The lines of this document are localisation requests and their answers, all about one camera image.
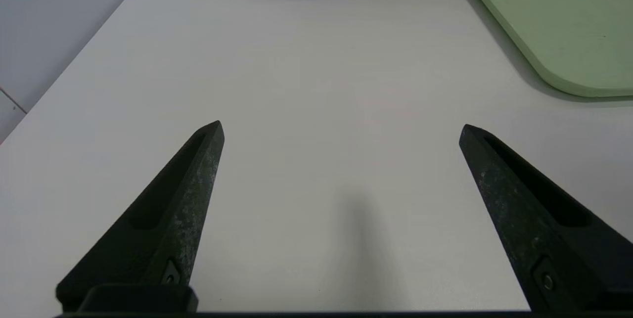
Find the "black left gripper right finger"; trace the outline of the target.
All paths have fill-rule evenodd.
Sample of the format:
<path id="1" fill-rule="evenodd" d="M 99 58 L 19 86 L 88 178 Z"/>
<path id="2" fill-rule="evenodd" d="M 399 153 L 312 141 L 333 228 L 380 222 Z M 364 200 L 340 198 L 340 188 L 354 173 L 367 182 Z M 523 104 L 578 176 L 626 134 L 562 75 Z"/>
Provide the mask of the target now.
<path id="1" fill-rule="evenodd" d="M 459 146 L 532 311 L 631 311 L 628 239 L 492 133 Z"/>

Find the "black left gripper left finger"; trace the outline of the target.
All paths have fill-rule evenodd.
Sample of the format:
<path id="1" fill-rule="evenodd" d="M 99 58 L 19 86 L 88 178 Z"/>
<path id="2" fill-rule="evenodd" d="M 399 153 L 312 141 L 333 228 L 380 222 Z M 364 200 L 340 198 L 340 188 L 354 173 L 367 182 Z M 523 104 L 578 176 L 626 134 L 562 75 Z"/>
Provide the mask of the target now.
<path id="1" fill-rule="evenodd" d="M 189 282 L 225 136 L 199 128 L 57 284 L 65 312 L 193 312 Z"/>

